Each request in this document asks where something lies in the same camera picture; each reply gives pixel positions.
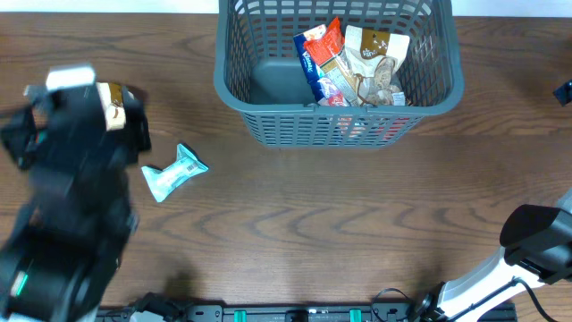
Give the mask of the cream snack bag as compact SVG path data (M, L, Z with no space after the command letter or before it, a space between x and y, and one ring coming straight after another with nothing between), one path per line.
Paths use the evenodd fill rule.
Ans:
M122 88L112 82L97 82L97 92L105 117L107 131L121 130L127 123Z
M410 37L348 25L344 52L355 78L359 106L404 106L397 71L405 62Z

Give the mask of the teal snack wrapper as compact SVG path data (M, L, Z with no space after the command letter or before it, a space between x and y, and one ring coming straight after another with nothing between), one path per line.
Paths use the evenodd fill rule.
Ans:
M207 171L208 166L183 144L177 145L176 160L163 170L148 165L141 167L141 172L156 202L163 202L188 179Z

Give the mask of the grey plastic basket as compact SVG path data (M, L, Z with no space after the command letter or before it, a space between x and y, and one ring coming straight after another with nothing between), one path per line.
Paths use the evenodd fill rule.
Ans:
M381 148L464 91L450 0L220 0L214 86L277 148Z

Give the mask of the colourful tissue pack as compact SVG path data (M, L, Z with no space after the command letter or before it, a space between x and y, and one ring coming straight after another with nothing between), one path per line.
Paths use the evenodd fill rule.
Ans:
M293 37L315 101L320 106L357 106L356 78L344 51L345 38L335 18Z

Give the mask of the orange cracker package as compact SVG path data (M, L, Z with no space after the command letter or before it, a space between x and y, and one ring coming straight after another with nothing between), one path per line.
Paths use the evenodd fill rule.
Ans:
M409 37L334 19L294 38L303 72L320 106L405 106L397 78Z

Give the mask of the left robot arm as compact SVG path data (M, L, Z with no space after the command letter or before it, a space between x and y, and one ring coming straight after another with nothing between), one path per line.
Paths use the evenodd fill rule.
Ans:
M1 249L1 318L91 321L138 224L126 170L151 148L144 103L89 64L24 94L1 128L32 189Z

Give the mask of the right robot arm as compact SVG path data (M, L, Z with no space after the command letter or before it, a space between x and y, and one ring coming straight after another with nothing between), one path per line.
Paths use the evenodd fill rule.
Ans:
M547 314L535 288L571 280L571 192L554 207L524 204L509 216L500 247L471 272L440 284L411 312L410 321L477 321L512 297L527 292Z

